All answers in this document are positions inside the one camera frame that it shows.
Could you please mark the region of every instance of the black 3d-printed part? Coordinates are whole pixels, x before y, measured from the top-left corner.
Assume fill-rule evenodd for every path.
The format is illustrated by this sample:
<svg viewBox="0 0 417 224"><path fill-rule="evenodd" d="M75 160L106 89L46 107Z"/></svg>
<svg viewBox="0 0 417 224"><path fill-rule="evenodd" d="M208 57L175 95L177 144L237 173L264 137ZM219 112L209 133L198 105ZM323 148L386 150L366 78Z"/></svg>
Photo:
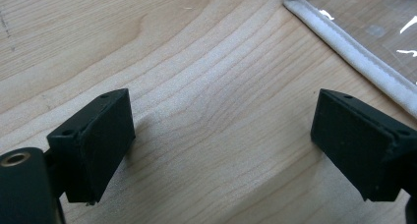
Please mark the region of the black 3d-printed part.
<svg viewBox="0 0 417 224"><path fill-rule="evenodd" d="M0 223L64 223L42 150L16 149L0 156L0 163Z"/></svg>
<svg viewBox="0 0 417 224"><path fill-rule="evenodd" d="M68 201L100 201L134 138L128 89L97 97L49 134Z"/></svg>
<svg viewBox="0 0 417 224"><path fill-rule="evenodd" d="M388 115L350 95L322 89L311 137L363 199L394 201L405 187L415 195L416 170L410 164L417 133Z"/></svg>

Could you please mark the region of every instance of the screw hole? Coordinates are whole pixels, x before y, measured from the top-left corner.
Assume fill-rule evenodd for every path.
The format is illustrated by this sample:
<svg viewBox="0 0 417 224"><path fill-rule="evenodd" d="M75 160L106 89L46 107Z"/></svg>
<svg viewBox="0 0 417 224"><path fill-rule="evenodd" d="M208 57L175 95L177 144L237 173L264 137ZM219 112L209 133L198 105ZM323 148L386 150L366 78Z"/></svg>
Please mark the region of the screw hole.
<svg viewBox="0 0 417 224"><path fill-rule="evenodd" d="M404 130L398 130L397 132L403 136L410 136L410 133Z"/></svg>
<svg viewBox="0 0 417 224"><path fill-rule="evenodd" d="M65 130L64 132L62 132L63 136L69 136L70 134L72 134L74 132L74 130Z"/></svg>
<svg viewBox="0 0 417 224"><path fill-rule="evenodd" d="M28 160L30 154L28 152L15 153L1 161L3 167L12 167Z"/></svg>

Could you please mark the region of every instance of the white foam strip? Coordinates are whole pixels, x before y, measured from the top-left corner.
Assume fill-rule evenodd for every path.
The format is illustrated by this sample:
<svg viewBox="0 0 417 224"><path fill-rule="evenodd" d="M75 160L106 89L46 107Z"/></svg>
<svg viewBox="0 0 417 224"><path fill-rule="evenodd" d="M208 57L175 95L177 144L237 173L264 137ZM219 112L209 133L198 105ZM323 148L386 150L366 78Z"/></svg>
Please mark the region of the white foam strip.
<svg viewBox="0 0 417 224"><path fill-rule="evenodd" d="M417 118L417 86L363 47L306 0L284 0L285 7L346 62Z"/></svg>

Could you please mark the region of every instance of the wood grain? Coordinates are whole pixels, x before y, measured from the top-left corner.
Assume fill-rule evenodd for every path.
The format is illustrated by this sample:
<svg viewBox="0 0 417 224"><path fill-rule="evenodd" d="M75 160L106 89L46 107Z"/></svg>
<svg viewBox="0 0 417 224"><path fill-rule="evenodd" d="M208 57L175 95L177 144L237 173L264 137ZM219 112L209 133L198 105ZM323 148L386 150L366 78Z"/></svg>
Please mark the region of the wood grain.
<svg viewBox="0 0 417 224"><path fill-rule="evenodd" d="M404 223L310 142L318 91L416 122L281 0L0 0L0 152L130 90L137 139L68 223Z"/></svg>

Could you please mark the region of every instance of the table surface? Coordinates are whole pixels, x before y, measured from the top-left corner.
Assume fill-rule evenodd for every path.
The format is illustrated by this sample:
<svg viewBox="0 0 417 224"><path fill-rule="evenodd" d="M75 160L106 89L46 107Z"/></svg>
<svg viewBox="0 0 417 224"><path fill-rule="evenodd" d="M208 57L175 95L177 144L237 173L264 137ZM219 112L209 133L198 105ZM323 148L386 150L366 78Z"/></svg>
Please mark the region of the table surface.
<svg viewBox="0 0 417 224"><path fill-rule="evenodd" d="M282 0L0 0L0 153L130 90L137 139L68 223L404 223L310 141L320 88L416 121Z"/></svg>

